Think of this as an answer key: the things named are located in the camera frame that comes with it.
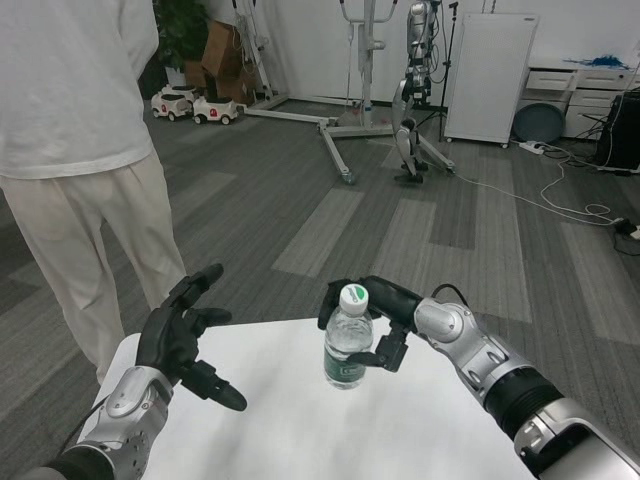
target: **cardboard box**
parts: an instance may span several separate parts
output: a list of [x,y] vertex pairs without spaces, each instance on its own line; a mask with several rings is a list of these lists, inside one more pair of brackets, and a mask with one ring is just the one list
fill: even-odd
[[232,25],[214,21],[202,57],[202,66],[214,77],[237,78],[242,70],[240,33]]
[[253,105],[256,89],[256,76],[253,65],[247,64],[241,69],[240,76],[216,77],[216,87],[219,97],[231,97],[236,103]]
[[184,62],[184,76],[187,80],[187,85],[205,88],[207,86],[207,81],[204,73],[205,71],[200,62],[196,62],[194,60],[186,60]]

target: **toy car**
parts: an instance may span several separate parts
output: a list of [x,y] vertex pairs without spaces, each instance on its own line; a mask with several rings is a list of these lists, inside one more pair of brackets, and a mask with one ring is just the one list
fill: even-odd
[[153,96],[151,108],[154,117],[169,117],[172,122],[175,122],[178,117],[189,115],[192,111],[191,104],[184,95],[163,95],[162,92]]
[[196,99],[200,96],[198,94],[198,89],[193,85],[185,85],[185,86],[171,86],[167,84],[160,93],[163,95],[184,95],[184,98],[187,99],[188,102],[195,102]]
[[229,125],[235,118],[238,118],[238,104],[230,98],[216,98],[209,102],[200,97],[193,104],[193,121],[198,125],[209,121]]

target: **gray carpet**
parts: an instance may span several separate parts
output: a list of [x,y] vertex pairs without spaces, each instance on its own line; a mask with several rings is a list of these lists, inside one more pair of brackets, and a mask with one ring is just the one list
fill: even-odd
[[[281,108],[342,112],[295,102]],[[376,273],[421,294],[456,283],[492,332],[640,450],[640,259],[616,253],[609,230],[435,169],[424,185],[398,185],[398,154],[385,138],[337,142],[357,176],[349,187],[310,124],[148,124],[187,269],[218,261],[226,269],[202,305],[225,307],[238,323],[277,321],[314,316],[335,278]],[[434,127],[422,131],[434,139]],[[438,148],[466,178],[537,201],[559,173],[553,160],[516,147],[460,141]],[[640,221],[640,178],[576,168],[568,177],[551,191],[555,202],[601,202]],[[108,227],[104,235],[125,330],[137,332],[148,313],[141,288]],[[5,479],[49,459],[98,388],[4,200],[0,245]]]

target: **water bottle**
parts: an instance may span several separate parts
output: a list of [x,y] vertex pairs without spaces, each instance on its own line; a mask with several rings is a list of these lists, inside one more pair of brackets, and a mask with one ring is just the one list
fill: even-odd
[[340,306],[329,318],[324,340],[324,373],[328,382],[340,390],[355,388],[362,382],[366,367],[347,361],[349,355],[369,351],[373,343],[373,324],[367,312],[369,293],[355,283],[340,292]]

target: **white shirt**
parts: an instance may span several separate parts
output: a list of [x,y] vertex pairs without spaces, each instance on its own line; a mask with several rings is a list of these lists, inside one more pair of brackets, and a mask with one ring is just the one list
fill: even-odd
[[97,173],[153,149],[137,79],[152,0],[0,0],[0,175]]

